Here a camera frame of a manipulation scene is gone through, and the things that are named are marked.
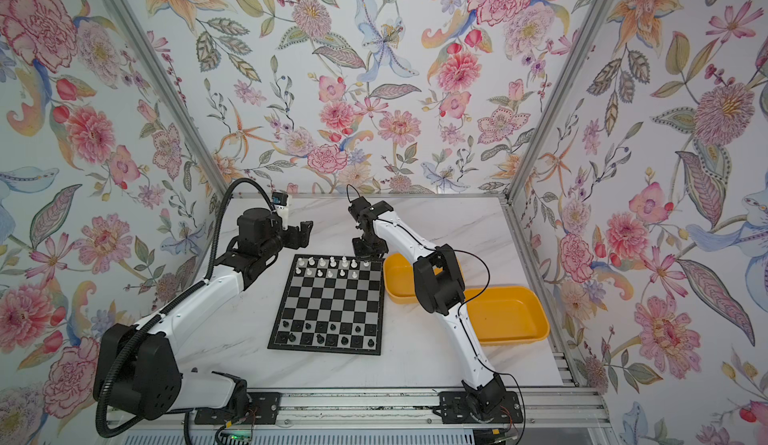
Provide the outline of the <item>yellow tray with white pieces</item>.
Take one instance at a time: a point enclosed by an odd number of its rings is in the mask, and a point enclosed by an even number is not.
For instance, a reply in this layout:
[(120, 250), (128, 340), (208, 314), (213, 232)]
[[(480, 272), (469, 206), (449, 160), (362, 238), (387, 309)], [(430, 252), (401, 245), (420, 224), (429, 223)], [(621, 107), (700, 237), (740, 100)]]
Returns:
[(416, 304), (414, 262), (402, 254), (389, 255), (383, 263), (383, 278), (389, 298), (396, 304)]

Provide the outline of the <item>yellow tray with black pieces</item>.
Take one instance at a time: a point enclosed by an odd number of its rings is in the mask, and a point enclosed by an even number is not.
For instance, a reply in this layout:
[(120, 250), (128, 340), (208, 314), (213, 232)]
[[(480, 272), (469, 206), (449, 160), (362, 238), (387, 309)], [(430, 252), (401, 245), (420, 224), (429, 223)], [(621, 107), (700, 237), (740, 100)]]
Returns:
[(535, 293), (516, 285), (471, 288), (468, 314), (481, 345), (524, 345), (545, 340), (550, 324)]

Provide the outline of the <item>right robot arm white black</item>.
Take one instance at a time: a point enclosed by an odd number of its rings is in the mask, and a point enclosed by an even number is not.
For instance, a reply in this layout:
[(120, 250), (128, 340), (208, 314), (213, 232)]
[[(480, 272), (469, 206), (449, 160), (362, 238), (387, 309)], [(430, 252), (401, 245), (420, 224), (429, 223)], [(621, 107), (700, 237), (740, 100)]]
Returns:
[(442, 320), (459, 355), (466, 407), (473, 418), (489, 422), (506, 396), (506, 386), (491, 368), (472, 326), (456, 250), (419, 235), (385, 201), (370, 203), (359, 196), (349, 201), (348, 211), (361, 231), (352, 239), (356, 256), (378, 259), (395, 253), (411, 265), (418, 303)]

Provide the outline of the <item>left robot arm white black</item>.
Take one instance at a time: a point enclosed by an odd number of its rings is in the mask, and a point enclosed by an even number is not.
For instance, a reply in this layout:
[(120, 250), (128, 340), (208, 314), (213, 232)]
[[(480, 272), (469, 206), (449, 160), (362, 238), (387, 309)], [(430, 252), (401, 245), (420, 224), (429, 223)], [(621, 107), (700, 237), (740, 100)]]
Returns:
[[(242, 184), (254, 187), (266, 204), (238, 217), (237, 235), (219, 253), (224, 215)], [(104, 333), (93, 386), (100, 437), (116, 437), (167, 414), (189, 417), (212, 410), (227, 423), (252, 416), (246, 379), (220, 371), (184, 372), (176, 355), (206, 320), (253, 285), (283, 249), (308, 246), (313, 224), (287, 224), (289, 201), (287, 192), (268, 193), (253, 179), (232, 181), (216, 214), (203, 277), (149, 316), (132, 325), (114, 324)]]

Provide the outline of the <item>black and silver chessboard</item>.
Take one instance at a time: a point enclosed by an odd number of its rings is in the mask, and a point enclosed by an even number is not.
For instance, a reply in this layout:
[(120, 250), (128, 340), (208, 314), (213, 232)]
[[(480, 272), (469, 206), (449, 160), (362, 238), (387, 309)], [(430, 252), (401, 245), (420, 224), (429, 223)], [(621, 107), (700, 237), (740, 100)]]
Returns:
[(294, 257), (267, 347), (379, 356), (384, 261), (352, 256)]

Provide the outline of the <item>aluminium corner post left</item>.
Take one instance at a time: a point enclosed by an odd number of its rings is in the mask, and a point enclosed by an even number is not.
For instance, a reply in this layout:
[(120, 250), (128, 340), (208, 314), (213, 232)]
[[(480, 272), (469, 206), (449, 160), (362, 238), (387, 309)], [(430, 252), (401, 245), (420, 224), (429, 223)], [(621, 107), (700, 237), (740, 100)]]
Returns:
[(153, 89), (168, 107), (172, 117), (180, 127), (183, 137), (198, 159), (209, 185), (220, 195), (226, 191), (227, 184), (222, 178), (212, 155), (207, 150), (201, 135), (195, 126), (183, 100), (170, 81), (162, 60), (156, 54), (144, 28), (141, 26), (128, 0), (103, 0), (114, 21), (125, 34), (126, 41), (134, 49), (139, 62), (145, 66)]

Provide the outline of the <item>aluminium corner post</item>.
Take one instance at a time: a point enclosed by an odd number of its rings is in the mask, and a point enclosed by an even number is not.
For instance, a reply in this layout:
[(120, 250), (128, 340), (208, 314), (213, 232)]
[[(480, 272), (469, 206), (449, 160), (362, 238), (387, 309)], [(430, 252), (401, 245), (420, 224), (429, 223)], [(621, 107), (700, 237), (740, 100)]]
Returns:
[(156, 54), (144, 28), (141, 26), (128, 0), (103, 0), (114, 21), (125, 34), (126, 41), (134, 49), (139, 62), (145, 66), (153, 89), (168, 107), (172, 117), (180, 127), (183, 137), (198, 159), (209, 185), (220, 195), (226, 191), (227, 184), (222, 178), (212, 155), (207, 150), (201, 135), (195, 126), (183, 100), (170, 81), (162, 60)]
[(522, 163), (511, 182), (509, 193), (506, 195), (507, 205), (512, 205), (519, 196), (524, 194), (527, 177), (533, 169), (539, 150), (554, 125), (560, 109), (569, 98), (577, 76), (587, 61), (587, 55), (613, 3), (614, 0), (594, 0), (590, 5), (582, 23), (580, 35), (572, 46), (560, 75), (553, 82), (551, 98), (544, 107), (541, 119), (523, 155)]

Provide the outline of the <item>aluminium front mounting rail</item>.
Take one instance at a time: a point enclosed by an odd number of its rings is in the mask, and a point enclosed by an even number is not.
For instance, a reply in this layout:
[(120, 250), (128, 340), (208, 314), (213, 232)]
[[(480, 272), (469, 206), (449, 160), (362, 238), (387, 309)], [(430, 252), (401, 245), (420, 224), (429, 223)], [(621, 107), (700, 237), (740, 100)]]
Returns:
[(198, 410), (166, 415), (116, 444), (614, 444), (596, 391), (524, 387), (487, 419), (474, 418), (460, 389), (255, 390), (241, 419)]

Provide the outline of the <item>aluminium corner post right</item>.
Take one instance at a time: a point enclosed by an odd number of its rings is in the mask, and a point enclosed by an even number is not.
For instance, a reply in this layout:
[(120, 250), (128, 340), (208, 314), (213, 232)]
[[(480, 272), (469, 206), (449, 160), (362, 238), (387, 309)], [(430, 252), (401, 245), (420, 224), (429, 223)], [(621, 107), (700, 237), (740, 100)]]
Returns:
[(580, 35), (572, 46), (560, 75), (553, 82), (551, 98), (544, 107), (541, 119), (523, 155), (522, 163), (511, 182), (509, 193), (506, 195), (507, 205), (512, 205), (519, 196), (524, 194), (527, 177), (533, 169), (539, 150), (554, 125), (560, 109), (569, 98), (577, 76), (587, 61), (587, 55), (613, 3), (614, 0), (594, 0), (590, 5), (582, 23)]

